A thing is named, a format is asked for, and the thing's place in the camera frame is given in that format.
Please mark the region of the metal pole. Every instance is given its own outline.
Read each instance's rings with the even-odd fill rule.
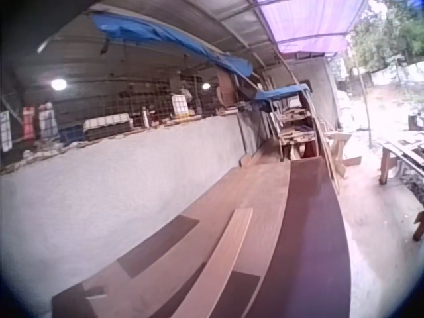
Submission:
[[[365,91],[364,80],[362,79],[362,74],[360,73],[359,66],[358,66],[358,61],[356,60],[356,56],[355,56],[354,50],[352,50],[350,46],[349,46],[349,50],[350,50],[350,53],[352,55],[352,58],[353,58],[353,62],[355,64],[355,67],[358,70],[358,74],[359,74],[360,88],[362,90],[362,97],[364,98],[364,103],[365,103],[366,120],[368,121],[368,147],[369,147],[369,149],[371,149],[372,148],[372,136],[371,136],[370,112],[368,110],[368,100],[366,98],[366,91]]]

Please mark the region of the workbench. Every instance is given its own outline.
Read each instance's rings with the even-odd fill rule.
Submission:
[[[424,132],[407,131],[397,140],[387,140],[383,144],[383,155],[380,166],[379,182],[383,186],[387,184],[389,170],[397,166],[401,160],[406,166],[424,178]],[[419,213],[415,223],[419,223],[413,239],[419,241],[424,235],[424,213]]]

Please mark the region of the concrete floor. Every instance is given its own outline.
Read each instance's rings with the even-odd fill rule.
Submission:
[[[411,239],[416,228],[413,221],[423,208],[399,180],[390,180],[384,187],[380,186],[378,173],[378,159],[369,155],[364,157],[361,166],[348,168],[348,178],[340,180],[339,203],[346,226],[352,270],[350,316],[354,318],[386,317],[403,300],[424,268],[424,245]],[[2,228],[20,228],[23,217],[3,218]],[[81,215],[72,224],[83,222],[84,216]],[[38,244],[31,237],[39,237],[40,233],[49,237],[46,234],[51,231],[48,223],[41,224],[45,227],[26,227],[26,233],[9,232],[9,236],[15,237],[9,237],[8,242],[14,242],[19,248],[25,242],[27,253],[45,250],[46,246],[55,243],[46,242],[43,246],[31,244]],[[80,234],[81,229],[71,229],[69,220],[63,220],[62,226],[66,232],[74,229],[75,236]],[[9,263],[3,269],[8,269],[7,274],[13,278],[12,284],[16,291],[22,293],[23,300],[34,307],[39,317],[47,318],[51,297],[61,291],[59,286],[61,289],[65,285],[69,287],[76,283],[73,281],[76,276],[87,278],[100,268],[87,266],[88,259],[75,259],[74,264],[69,264],[69,260],[61,259],[54,250],[41,255],[42,259],[34,252],[29,254],[30,257],[28,254],[15,254],[14,260],[7,260],[19,266]],[[49,274],[49,268],[59,266],[69,268],[68,275],[58,277]]]

